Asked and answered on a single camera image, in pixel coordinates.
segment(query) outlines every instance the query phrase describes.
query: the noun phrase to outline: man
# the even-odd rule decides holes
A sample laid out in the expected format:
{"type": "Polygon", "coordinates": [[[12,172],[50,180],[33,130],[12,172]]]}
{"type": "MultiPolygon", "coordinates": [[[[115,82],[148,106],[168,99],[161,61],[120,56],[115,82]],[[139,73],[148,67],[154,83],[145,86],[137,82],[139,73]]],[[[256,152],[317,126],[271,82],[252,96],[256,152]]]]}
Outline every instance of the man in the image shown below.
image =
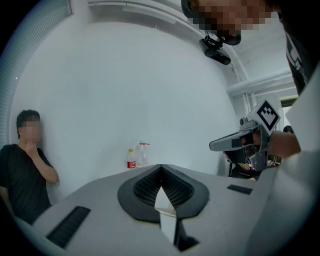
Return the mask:
{"type": "Polygon", "coordinates": [[[42,135],[39,113],[23,110],[16,129],[19,143],[0,150],[0,196],[13,215],[32,224],[51,206],[46,181],[55,184],[58,175],[37,148],[42,135]]]}
{"type": "MultiPolygon", "coordinates": [[[[286,34],[286,55],[299,95],[320,60],[315,32],[319,23],[318,9],[313,4],[310,0],[181,0],[182,10],[188,18],[195,17],[199,21],[197,17],[200,16],[206,25],[220,31],[220,34],[235,35],[237,30],[251,29],[254,24],[263,24],[266,18],[271,17],[271,12],[277,12],[286,34]]],[[[259,132],[252,136],[253,144],[259,146],[259,132]]],[[[294,134],[272,133],[270,155],[285,159],[300,151],[294,134]]]]}

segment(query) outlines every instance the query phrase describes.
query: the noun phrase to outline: white wall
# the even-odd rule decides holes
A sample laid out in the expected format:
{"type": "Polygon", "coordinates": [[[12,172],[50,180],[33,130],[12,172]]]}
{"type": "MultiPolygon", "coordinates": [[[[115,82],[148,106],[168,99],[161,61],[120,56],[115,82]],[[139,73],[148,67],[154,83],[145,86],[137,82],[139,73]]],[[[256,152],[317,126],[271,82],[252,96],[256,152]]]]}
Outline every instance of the white wall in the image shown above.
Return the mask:
{"type": "Polygon", "coordinates": [[[54,197],[126,171],[139,139],[150,143],[151,164],[216,174],[221,154],[209,142],[238,124],[215,62],[156,29],[78,23],[70,18],[37,49],[11,113],[14,142],[19,111],[40,112],[44,152],[60,179],[54,197]]]}

